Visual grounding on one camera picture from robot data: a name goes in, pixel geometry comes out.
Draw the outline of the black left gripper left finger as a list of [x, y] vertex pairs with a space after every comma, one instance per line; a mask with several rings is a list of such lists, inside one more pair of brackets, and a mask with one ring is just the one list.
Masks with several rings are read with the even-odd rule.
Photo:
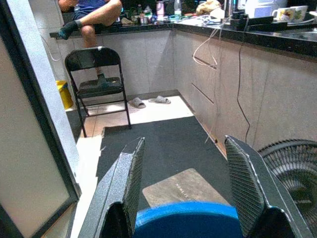
[[145, 145], [143, 137], [126, 144], [100, 180], [78, 235], [80, 238], [133, 236]]

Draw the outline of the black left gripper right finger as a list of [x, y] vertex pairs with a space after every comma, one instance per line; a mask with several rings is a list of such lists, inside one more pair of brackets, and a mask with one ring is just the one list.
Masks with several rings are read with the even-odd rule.
[[227, 135], [230, 187], [245, 238], [313, 236], [285, 186], [247, 143]]

